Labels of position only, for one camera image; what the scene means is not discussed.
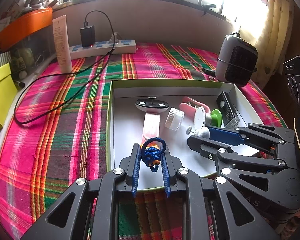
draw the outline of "striped fabric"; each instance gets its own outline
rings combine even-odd
[[[111,80],[213,80],[200,69],[216,66],[215,53],[162,44],[139,43],[137,47],[135,54],[112,55],[103,73],[68,105],[25,127],[11,121],[0,154],[0,221],[14,239],[20,239],[75,179],[91,180],[106,173],[106,113]],[[86,68],[95,60],[73,60],[73,69]],[[18,107],[18,118],[28,120],[64,102],[102,64],[76,76],[38,81]],[[43,75],[58,72],[58,64],[52,63]],[[285,126],[253,83],[241,91],[264,124]],[[121,240],[182,238],[180,199],[167,199],[163,192],[142,193],[135,199],[122,199],[119,209]]]

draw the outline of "curtain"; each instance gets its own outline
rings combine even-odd
[[[237,23],[241,38],[258,51],[251,79],[263,89],[270,77],[282,73],[293,23],[292,0],[241,0]]]

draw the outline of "white extension socket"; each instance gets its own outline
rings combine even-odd
[[[113,43],[110,41],[99,41],[96,42],[91,47],[83,48],[82,45],[76,45],[70,47],[71,59],[83,58],[83,57],[93,57],[105,55],[112,48]],[[112,54],[127,54],[136,52],[136,42],[135,40],[122,40],[118,41],[114,45],[115,50]]]

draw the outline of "blue cord bundle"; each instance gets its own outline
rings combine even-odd
[[[146,149],[146,147],[149,145],[149,143],[151,142],[160,142],[162,144],[162,149],[159,150],[155,147],[149,147],[148,149]],[[143,144],[142,148],[141,148],[141,160],[151,169],[152,172],[157,172],[158,170],[158,165],[156,165],[155,167],[150,166],[149,164],[152,164],[153,161],[159,161],[161,162],[161,154],[165,152],[165,150],[167,149],[167,145],[164,142],[164,140],[162,140],[159,137],[153,137],[150,138],[148,140],[145,141],[145,143]]]

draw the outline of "pink plastic object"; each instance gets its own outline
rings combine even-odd
[[[183,103],[181,103],[179,105],[179,109],[181,111],[185,112],[185,115],[188,116],[188,117],[190,117],[191,119],[194,118],[194,114],[195,114],[195,111],[197,110],[197,108],[194,107],[194,106],[192,106],[190,103],[192,103],[192,104],[194,104],[195,106],[198,106],[198,107],[202,106],[205,109],[205,111],[206,111],[207,114],[211,113],[211,110],[210,110],[210,108],[207,105],[205,105],[203,103],[200,103],[200,102],[194,100],[193,98],[184,97],[182,99],[182,102]]]
[[[141,144],[143,144],[146,140],[152,137],[159,137],[159,129],[160,129],[160,115],[146,113],[145,122],[143,124]]]

